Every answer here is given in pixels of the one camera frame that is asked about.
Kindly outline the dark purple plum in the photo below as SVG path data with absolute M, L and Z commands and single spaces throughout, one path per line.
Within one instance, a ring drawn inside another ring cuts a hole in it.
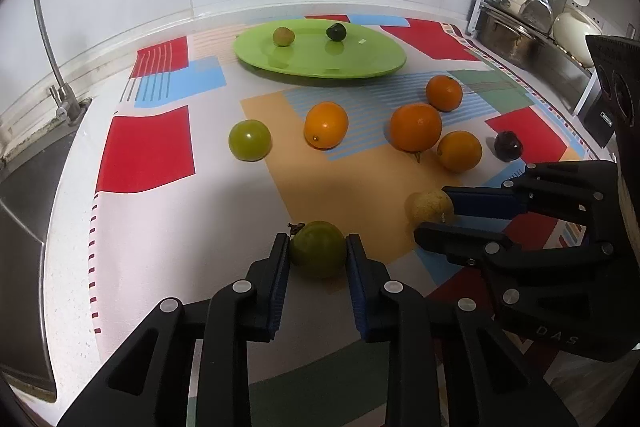
M 524 145 L 513 131 L 504 130 L 496 135 L 494 150 L 500 160 L 510 162 L 522 157 Z

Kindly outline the yellow-brown pear fruit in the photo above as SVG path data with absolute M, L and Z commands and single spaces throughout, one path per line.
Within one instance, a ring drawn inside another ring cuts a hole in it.
M 411 194 L 405 203 L 407 218 L 413 225 L 423 222 L 450 225 L 454 222 L 454 204 L 442 190 Z

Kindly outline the green lime fruit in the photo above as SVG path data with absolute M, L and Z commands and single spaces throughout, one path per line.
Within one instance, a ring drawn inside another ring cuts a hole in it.
M 311 221 L 290 225 L 292 263 L 304 277 L 326 280 L 337 277 L 346 262 L 346 239 L 330 222 Z

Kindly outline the orange oval fruit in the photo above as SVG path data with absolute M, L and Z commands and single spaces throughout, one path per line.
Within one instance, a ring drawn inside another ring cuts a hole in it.
M 304 124 L 306 142 L 318 150 L 331 150 L 344 140 L 349 120 L 345 109 L 334 102 L 316 104 Z

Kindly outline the curved steel kitchen faucet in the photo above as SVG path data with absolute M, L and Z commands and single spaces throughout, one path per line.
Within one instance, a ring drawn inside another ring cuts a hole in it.
M 46 22 L 43 17 L 41 0 L 32 0 L 38 25 L 40 39 L 46 52 L 47 59 L 53 74 L 55 85 L 49 87 L 50 97 L 56 105 L 55 115 L 58 120 L 64 120 L 69 126 L 75 126 L 84 115 L 85 107 L 81 105 L 72 87 L 63 79 L 58 61 L 50 43 Z

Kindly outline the large orange with stem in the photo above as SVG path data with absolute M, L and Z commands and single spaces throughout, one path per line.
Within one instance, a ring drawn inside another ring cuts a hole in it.
M 396 109 L 390 117 L 388 133 L 390 143 L 398 150 L 422 153 L 438 142 L 442 118 L 431 104 L 407 104 Z

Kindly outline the orange fruit far right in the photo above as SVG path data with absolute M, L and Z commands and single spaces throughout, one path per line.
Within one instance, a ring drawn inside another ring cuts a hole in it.
M 463 91 L 460 83 L 446 75 L 437 75 L 428 80 L 425 87 L 428 103 L 441 112 L 452 112 L 462 102 Z

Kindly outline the steel pot on rack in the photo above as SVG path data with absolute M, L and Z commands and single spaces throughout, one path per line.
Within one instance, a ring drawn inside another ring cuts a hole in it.
M 591 70 L 552 39 L 486 2 L 480 4 L 474 32 L 485 48 L 547 83 L 573 114 L 584 107 Z

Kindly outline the cream pot lid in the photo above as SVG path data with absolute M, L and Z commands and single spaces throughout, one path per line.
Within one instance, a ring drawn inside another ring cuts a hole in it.
M 594 65 L 586 37 L 601 34 L 600 27 L 573 5 L 567 5 L 564 11 L 555 17 L 551 28 L 551 35 L 556 43 L 585 68 Z

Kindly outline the colourful patterned table mat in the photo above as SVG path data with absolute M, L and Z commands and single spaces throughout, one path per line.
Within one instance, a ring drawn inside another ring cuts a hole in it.
M 89 225 L 94 335 L 109 358 L 167 297 L 195 303 L 239 280 L 294 222 L 326 221 L 356 233 L 367 254 L 425 295 L 478 297 L 477 277 L 421 251 L 405 203 L 445 185 L 497 186 L 535 161 L 592 159 L 596 151 L 529 82 L 481 51 L 452 25 L 357 15 L 405 50 L 396 74 L 341 82 L 273 75 L 238 61 L 241 26 L 181 36 L 141 49 L 108 127 Z M 387 138 L 390 116 L 425 101 L 432 77 L 460 83 L 461 105 L 445 132 L 467 131 L 486 147 L 471 171 L 454 173 L 434 152 L 413 157 Z M 347 113 L 344 140 L 318 150 L 304 138 L 308 112 L 334 102 Z M 272 147 L 236 159 L 232 127 L 256 119 Z M 523 156 L 489 150 L 511 130 Z

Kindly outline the green oval plate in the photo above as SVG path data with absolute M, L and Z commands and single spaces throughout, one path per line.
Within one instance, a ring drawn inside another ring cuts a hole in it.
M 232 49 L 244 64 L 277 74 L 320 79 L 366 79 L 397 72 L 407 62 L 405 50 L 382 32 L 349 22 L 347 36 L 331 41 L 326 28 L 334 20 L 294 18 L 273 20 L 241 32 Z M 288 27 L 295 32 L 290 46 L 276 46 L 273 31 Z

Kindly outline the stainless steel sink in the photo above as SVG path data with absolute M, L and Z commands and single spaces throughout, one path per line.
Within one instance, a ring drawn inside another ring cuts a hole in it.
M 56 399 L 56 386 L 44 323 L 44 256 L 79 125 L 54 122 L 1 161 L 1 375 L 46 402 Z

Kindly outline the small dark green fruit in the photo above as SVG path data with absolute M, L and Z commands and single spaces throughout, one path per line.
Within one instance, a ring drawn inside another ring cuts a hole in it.
M 342 23 L 334 23 L 326 28 L 326 36 L 334 42 L 342 42 L 347 36 L 347 29 Z

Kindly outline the green round fruit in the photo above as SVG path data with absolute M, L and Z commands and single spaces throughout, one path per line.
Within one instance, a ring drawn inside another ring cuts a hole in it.
M 272 138 L 265 124 L 256 119 L 247 119 L 232 127 L 228 144 L 236 159 L 258 161 L 269 154 Z

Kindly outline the small brown-green fruit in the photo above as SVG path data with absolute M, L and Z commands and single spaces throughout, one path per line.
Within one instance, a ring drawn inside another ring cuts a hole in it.
M 288 27 L 280 26 L 273 31 L 272 41 L 276 46 L 290 46 L 295 41 L 295 32 Z

